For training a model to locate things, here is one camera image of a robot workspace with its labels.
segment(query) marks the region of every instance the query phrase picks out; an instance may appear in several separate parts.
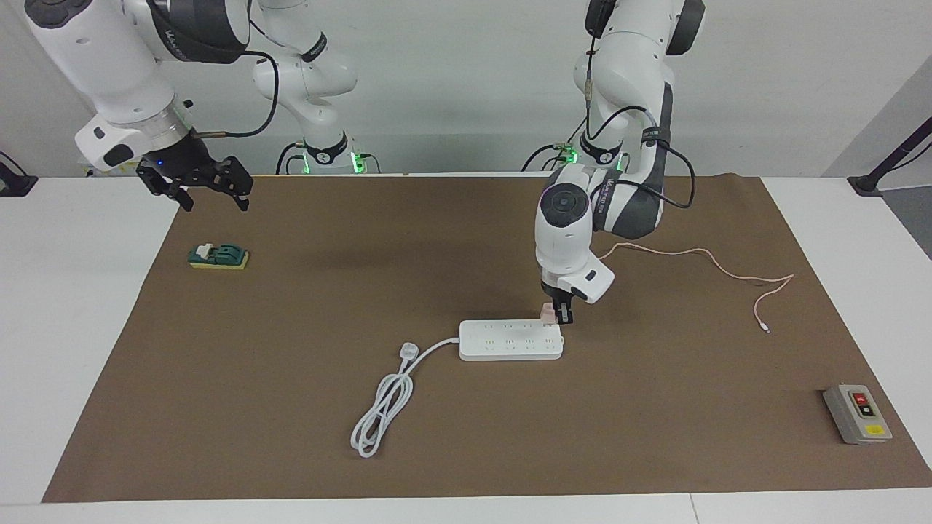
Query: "pink cable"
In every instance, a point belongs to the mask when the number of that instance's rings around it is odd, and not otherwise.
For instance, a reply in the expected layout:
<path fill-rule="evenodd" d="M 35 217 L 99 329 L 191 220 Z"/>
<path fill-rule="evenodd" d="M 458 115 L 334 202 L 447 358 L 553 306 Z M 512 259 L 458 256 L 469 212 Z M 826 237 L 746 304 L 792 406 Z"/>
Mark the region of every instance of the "pink cable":
<path fill-rule="evenodd" d="M 753 311 L 754 311 L 754 318 L 757 320 L 758 325 L 761 327 L 761 329 L 764 331 L 764 333 L 770 333 L 770 326 L 768 326 L 767 324 L 764 323 L 763 320 L 761 320 L 761 316 L 758 314 L 758 305 L 760 305 L 761 300 L 764 300 L 765 297 L 770 296 L 770 295 L 774 295 L 774 294 L 776 294 L 776 293 L 779 293 L 784 287 L 787 286 L 787 284 L 789 283 L 789 281 L 793 280 L 793 277 L 796 276 L 796 274 L 794 273 L 794 274 L 790 274 L 790 275 L 787 275 L 787 276 L 785 276 L 785 277 L 781 277 L 781 278 L 778 278 L 778 279 L 765 279 L 765 278 L 763 278 L 763 277 L 745 277 L 745 276 L 741 276 L 741 275 L 735 275 L 734 273 L 730 272 L 729 270 L 723 268 L 723 267 L 721 266 L 721 264 L 719 263 L 718 259 L 716 259 L 716 257 L 715 257 L 714 255 L 712 255 L 712 252 L 711 252 L 711 251 L 707 250 L 706 248 L 702 248 L 702 247 L 695 247 L 695 248 L 692 248 L 692 249 L 688 249 L 688 250 L 686 250 L 686 251 L 657 251 L 657 250 L 655 250 L 655 249 L 651 249 L 651 248 L 649 248 L 649 247 L 644 247 L 644 246 L 642 246 L 642 245 L 637 245 L 637 244 L 632 243 L 632 242 L 618 242 L 618 243 L 616 243 L 615 245 L 611 246 L 611 249 L 609 250 L 608 253 L 605 253 L 603 256 L 600 256 L 598 259 L 599 259 L 599 260 L 603 260 L 603 259 L 605 259 L 605 258 L 608 258 L 609 255 L 611 255 L 612 253 L 614 253 L 615 250 L 618 249 L 618 248 L 620 248 L 620 247 L 624 247 L 624 248 L 628 248 L 628 249 L 636 249 L 636 250 L 644 251 L 644 252 L 647 252 L 647 253 L 653 253 L 653 254 L 655 254 L 655 255 L 673 255 L 673 256 L 676 256 L 676 255 L 688 255 L 688 254 L 690 254 L 690 253 L 702 253 L 702 254 L 708 255 L 708 257 L 712 259 L 712 262 L 716 265 L 717 268 L 719 268 L 719 270 L 721 270 L 722 273 L 725 273 L 726 275 L 732 277 L 733 279 L 736 279 L 736 280 L 739 280 L 739 281 L 752 281 L 752 282 L 763 282 L 763 283 L 780 283 L 780 285 L 779 285 L 776 289 L 773 289 L 773 290 L 771 290 L 771 291 L 768 291 L 767 293 L 764 293 L 764 294 L 761 295 L 761 296 L 758 296 L 758 299 L 754 301 L 754 308 L 753 308 Z"/>

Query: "switch box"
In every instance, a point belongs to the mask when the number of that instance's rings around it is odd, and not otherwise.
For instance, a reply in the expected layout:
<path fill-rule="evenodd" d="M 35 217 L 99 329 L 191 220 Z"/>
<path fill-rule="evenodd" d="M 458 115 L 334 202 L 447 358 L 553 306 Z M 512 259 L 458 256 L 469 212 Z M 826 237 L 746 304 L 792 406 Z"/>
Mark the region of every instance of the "switch box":
<path fill-rule="evenodd" d="M 822 393 L 842 440 L 876 444 L 893 438 L 867 386 L 842 384 Z"/>

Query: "yellow base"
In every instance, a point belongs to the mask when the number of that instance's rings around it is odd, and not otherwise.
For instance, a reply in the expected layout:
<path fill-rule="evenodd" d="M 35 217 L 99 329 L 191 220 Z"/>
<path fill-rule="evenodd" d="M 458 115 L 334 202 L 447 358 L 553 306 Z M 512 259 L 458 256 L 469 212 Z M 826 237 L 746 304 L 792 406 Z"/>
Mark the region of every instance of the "yellow base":
<path fill-rule="evenodd" d="M 246 263 L 249 262 L 249 252 L 247 251 L 242 257 L 242 264 L 238 266 L 223 266 L 220 264 L 198 264 L 196 262 L 188 262 L 194 269 L 246 269 Z"/>

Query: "charging cable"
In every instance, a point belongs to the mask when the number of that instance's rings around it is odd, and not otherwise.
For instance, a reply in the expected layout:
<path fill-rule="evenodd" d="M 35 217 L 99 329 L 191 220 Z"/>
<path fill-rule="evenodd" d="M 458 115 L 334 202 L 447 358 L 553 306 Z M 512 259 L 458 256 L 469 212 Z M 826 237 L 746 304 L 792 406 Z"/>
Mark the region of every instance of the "charging cable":
<path fill-rule="evenodd" d="M 642 245 L 637 245 L 632 242 L 618 242 L 615 245 L 611 246 L 611 249 L 609 250 L 608 253 L 605 253 L 603 256 L 600 256 L 598 259 L 602 260 L 604 258 L 608 258 L 609 255 L 614 253 L 615 250 L 620 247 L 627 248 L 627 249 L 635 249 L 635 250 L 643 251 L 646 253 L 653 253 L 655 255 L 677 256 L 677 255 L 688 255 L 690 253 L 701 253 L 703 255 L 708 255 L 708 257 L 712 259 L 712 263 L 715 264 L 715 266 L 719 268 L 719 270 L 722 273 L 725 273 L 726 275 L 732 277 L 735 280 L 746 281 L 746 282 L 757 282 L 757 283 L 779 283 L 780 285 L 778 285 L 776 289 L 773 289 L 771 291 L 768 291 L 758 296 L 758 299 L 754 301 L 754 307 L 751 309 L 754 313 L 754 319 L 757 320 L 757 323 L 761 327 L 761 330 L 767 334 L 770 334 L 770 326 L 767 325 L 763 320 L 761 320 L 761 316 L 758 314 L 758 306 L 760 305 L 761 301 L 764 300 L 766 297 L 770 295 L 775 295 L 779 293 L 781 290 L 783 290 L 784 287 L 787 287 L 787 284 L 789 283 L 789 281 L 793 280 L 793 277 L 796 276 L 795 274 L 790 274 L 785 277 L 780 277 L 776 279 L 766 279 L 763 277 L 745 277 L 741 275 L 735 275 L 729 270 L 723 268 L 721 264 L 719 263 L 719 261 L 715 258 L 715 256 L 712 255 L 712 252 L 703 247 L 687 249 L 686 251 L 657 251 L 655 249 L 644 247 Z"/>
<path fill-rule="evenodd" d="M 427 358 L 427 355 L 447 344 L 459 344 L 459 338 L 441 340 L 430 346 L 420 356 L 418 356 L 417 345 L 411 342 L 402 344 L 402 364 L 398 367 L 398 373 L 386 375 L 378 384 L 375 402 L 356 422 L 356 427 L 349 436 L 349 445 L 359 451 L 360 457 L 368 459 L 376 454 L 378 446 L 382 443 L 382 437 L 389 430 L 389 424 L 411 399 L 411 393 L 414 392 L 411 372 L 414 368 L 420 364 L 420 361 Z"/>

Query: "power strip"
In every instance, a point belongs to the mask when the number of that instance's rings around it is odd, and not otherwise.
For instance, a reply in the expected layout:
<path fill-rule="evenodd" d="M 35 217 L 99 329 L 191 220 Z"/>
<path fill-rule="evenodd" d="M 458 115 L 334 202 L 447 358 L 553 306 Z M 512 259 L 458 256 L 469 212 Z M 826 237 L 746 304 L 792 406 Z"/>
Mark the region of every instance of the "power strip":
<path fill-rule="evenodd" d="M 560 326 L 540 320 L 465 320 L 459 358 L 466 361 L 554 360 L 563 354 Z"/>

